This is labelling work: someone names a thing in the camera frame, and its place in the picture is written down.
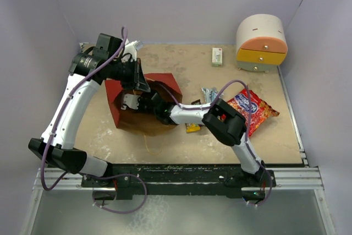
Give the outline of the red paper bag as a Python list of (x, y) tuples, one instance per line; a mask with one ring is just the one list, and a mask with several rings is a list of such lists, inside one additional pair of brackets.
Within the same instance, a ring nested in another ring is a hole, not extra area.
[(146, 85), (151, 91), (129, 88), (122, 81), (107, 80), (107, 100), (115, 127), (144, 137), (146, 150), (151, 155), (147, 139), (174, 129), (176, 125), (167, 117), (176, 102), (181, 103), (182, 91), (172, 73), (147, 73)]

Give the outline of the yellow candy packet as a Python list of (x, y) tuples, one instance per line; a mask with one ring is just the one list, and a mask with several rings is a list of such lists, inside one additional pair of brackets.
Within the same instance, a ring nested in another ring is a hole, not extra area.
[(199, 130), (201, 130), (201, 126), (199, 124), (196, 124), (196, 123), (187, 123), (186, 124), (186, 132), (187, 133), (194, 133), (194, 132), (198, 132)]

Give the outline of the brown chocolate snack packet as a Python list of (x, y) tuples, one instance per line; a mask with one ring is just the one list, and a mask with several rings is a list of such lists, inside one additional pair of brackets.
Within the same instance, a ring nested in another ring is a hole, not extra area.
[(198, 100), (195, 100), (191, 103), (192, 105), (200, 105), (201, 104), (201, 100), (198, 99)]

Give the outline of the white blue snack packet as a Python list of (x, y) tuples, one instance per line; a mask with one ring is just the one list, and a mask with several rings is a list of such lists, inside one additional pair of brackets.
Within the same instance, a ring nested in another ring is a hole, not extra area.
[(211, 103), (218, 95), (216, 88), (201, 88), (201, 91), (204, 94), (205, 103)]

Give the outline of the large red snack bag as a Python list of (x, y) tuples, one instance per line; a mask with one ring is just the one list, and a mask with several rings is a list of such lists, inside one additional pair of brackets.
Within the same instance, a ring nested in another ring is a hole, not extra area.
[(246, 89), (242, 89), (227, 103), (245, 117), (245, 125), (249, 127), (248, 137), (251, 137), (267, 119), (280, 114), (252, 90), (247, 92)]

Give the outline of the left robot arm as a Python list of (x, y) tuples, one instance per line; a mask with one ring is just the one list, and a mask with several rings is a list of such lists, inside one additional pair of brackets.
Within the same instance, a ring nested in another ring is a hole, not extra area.
[(84, 113), (103, 81), (119, 81), (125, 90), (149, 92), (137, 51), (140, 41), (130, 42), (100, 34), (94, 47), (72, 60), (64, 95), (41, 137), (29, 141), (29, 149), (44, 163), (66, 172), (90, 174), (102, 187), (110, 185), (113, 173), (108, 163), (75, 148), (76, 134)]

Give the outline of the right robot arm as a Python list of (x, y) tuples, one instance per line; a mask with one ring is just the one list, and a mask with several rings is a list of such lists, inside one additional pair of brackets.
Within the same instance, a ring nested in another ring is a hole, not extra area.
[(220, 143), (232, 148), (248, 185), (257, 186), (264, 180), (265, 168), (249, 140), (246, 118), (224, 100), (199, 106), (178, 105), (152, 92), (138, 96), (136, 109), (154, 115), (164, 125), (194, 123), (206, 127)]

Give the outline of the small white box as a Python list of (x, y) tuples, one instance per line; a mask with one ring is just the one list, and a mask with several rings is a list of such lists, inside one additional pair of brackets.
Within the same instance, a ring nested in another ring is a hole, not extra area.
[(223, 65), (223, 50), (221, 48), (214, 47), (212, 49), (212, 66), (221, 67)]

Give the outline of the round pastel drawer cabinet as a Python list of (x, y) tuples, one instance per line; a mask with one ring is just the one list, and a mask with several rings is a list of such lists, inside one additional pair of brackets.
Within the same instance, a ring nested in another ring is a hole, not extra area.
[(255, 14), (240, 23), (236, 32), (239, 69), (268, 73), (284, 61), (287, 53), (283, 24), (277, 16)]

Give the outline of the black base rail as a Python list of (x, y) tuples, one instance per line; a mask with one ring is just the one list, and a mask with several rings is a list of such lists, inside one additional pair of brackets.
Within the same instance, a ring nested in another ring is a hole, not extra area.
[(84, 176), (82, 186), (112, 188), (119, 200), (133, 195), (200, 195), (245, 198), (256, 201), (276, 186), (272, 170), (260, 178), (236, 164), (110, 164), (102, 179)]

